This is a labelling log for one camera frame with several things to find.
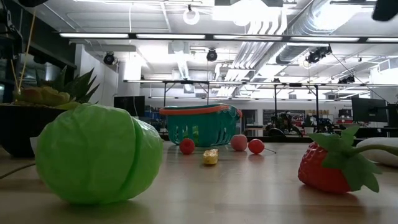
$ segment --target white cushion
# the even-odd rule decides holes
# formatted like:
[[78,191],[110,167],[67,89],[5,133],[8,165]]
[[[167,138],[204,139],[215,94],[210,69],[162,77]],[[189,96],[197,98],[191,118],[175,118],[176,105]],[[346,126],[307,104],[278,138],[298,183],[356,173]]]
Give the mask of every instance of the white cushion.
[[[356,147],[367,146],[370,144],[381,144],[385,146],[398,147],[398,138],[369,138],[361,141]],[[368,150],[362,155],[374,162],[379,162],[387,166],[398,167],[398,157],[382,150]]]

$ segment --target table surface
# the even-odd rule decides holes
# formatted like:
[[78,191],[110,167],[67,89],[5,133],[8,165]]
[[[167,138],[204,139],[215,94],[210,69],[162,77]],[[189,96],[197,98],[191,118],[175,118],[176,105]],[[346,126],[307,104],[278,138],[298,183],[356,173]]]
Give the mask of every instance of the table surface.
[[[308,144],[268,143],[261,155],[217,147],[219,161],[201,164],[205,149],[183,156],[164,144],[164,160],[151,187],[138,197],[102,207],[69,205],[39,180],[35,167],[0,180],[0,223],[398,223],[398,172],[382,167],[381,192],[363,188],[331,195],[297,179]],[[32,161],[0,152],[0,175]]]

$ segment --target pink ball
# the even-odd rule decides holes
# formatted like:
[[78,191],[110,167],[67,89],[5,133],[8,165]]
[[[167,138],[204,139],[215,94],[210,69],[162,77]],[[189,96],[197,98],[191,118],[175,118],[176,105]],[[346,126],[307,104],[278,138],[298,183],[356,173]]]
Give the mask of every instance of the pink ball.
[[248,139],[243,134],[237,134],[232,137],[231,146],[235,151],[245,151],[248,146]]

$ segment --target teal plastic basket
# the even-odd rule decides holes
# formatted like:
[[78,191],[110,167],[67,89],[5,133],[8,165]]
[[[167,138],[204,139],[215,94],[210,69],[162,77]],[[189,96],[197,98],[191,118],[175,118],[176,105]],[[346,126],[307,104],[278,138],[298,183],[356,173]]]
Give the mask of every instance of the teal plastic basket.
[[242,112],[226,104],[206,106],[168,106],[160,110],[167,115],[169,139],[179,145],[185,138],[196,146],[228,144],[236,132],[236,122]]

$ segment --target black bowl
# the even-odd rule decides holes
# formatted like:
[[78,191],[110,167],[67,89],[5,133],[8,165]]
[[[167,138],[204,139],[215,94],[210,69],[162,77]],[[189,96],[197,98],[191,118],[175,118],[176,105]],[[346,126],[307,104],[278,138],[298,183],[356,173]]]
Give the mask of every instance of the black bowl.
[[0,144],[14,157],[32,158],[30,138],[65,110],[34,106],[0,106]]

